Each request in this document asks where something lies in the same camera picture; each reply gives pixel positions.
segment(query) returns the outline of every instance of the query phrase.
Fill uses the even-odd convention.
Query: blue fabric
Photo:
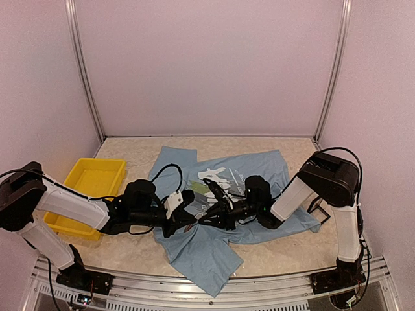
[[[243,194],[244,179],[251,175],[263,176],[270,183],[272,196],[278,195],[289,182],[287,164],[277,150],[199,163],[195,159],[194,150],[163,147],[150,173],[151,178],[168,163],[183,166],[186,188],[195,192],[195,201],[187,208],[194,215],[203,213],[215,201],[204,185],[203,177],[215,180],[230,194]],[[178,175],[172,168],[168,173],[162,174],[155,184],[157,195],[164,197],[176,190]],[[164,238],[161,229],[155,228],[154,237],[165,248],[174,268],[215,297],[228,282],[229,276],[243,263],[229,247],[229,242],[256,244],[308,229],[317,232],[319,228],[320,222],[299,208],[276,230],[266,229],[257,221],[237,225],[233,231],[196,224],[186,232],[185,228],[177,230],[170,238]]]

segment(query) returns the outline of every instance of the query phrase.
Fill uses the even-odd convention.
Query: yellow tray
[[[79,159],[64,185],[92,197],[116,196],[125,177],[124,160]],[[43,218],[55,232],[98,240],[101,233],[75,220],[47,212]]]

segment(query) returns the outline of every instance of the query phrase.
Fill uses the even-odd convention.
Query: beige table surface
[[[127,173],[119,191],[122,193],[127,183],[148,178],[162,146],[197,149],[198,161],[278,149],[288,164],[291,177],[315,151],[310,139],[297,138],[111,138],[105,140],[97,158],[126,160]],[[322,219],[318,213],[315,212],[316,217]],[[137,227],[133,231],[144,229],[146,227]],[[181,276],[170,266],[163,247],[154,240],[152,233],[144,236],[128,233],[102,235],[99,241],[60,236],[74,244],[88,266],[149,275]],[[244,260],[235,273],[237,277],[295,273],[334,266],[337,257],[335,221],[331,218],[318,233],[306,231],[260,244],[231,244],[231,248]]]

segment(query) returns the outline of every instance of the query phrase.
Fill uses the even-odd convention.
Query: white wall
[[[77,1],[108,135],[308,135],[339,0]]]
[[[354,1],[322,146],[343,145],[364,167],[362,210],[404,310],[415,294],[415,2]]]
[[[99,147],[82,92],[63,1],[0,6],[0,172],[39,161],[63,181]],[[17,310],[36,261],[0,229],[0,311]]]

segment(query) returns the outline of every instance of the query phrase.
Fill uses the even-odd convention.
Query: yellow plastic container
[[[64,185],[91,197],[116,196],[125,177],[124,160],[79,159]],[[101,233],[86,224],[47,212],[43,218],[53,231],[98,240]]]

